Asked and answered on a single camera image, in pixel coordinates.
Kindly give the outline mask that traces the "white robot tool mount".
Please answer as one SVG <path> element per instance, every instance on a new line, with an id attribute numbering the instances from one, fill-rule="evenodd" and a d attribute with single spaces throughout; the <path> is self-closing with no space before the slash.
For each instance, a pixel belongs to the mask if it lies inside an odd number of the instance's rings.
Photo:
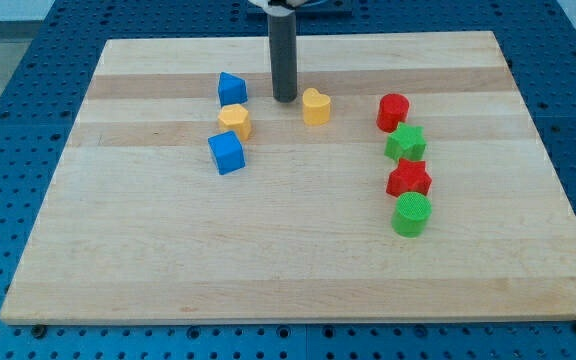
<path id="1" fill-rule="evenodd" d="M 249 3 L 271 16 L 291 15 L 297 8 L 303 7 L 309 2 L 310 0 L 249 0 Z"/>

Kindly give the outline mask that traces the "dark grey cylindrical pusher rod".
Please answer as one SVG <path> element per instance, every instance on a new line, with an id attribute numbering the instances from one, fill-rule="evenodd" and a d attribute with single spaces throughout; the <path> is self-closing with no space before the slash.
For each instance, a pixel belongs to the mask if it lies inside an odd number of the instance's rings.
<path id="1" fill-rule="evenodd" d="M 267 11 L 273 97 L 290 103 L 297 97 L 296 14 L 286 8 Z"/>

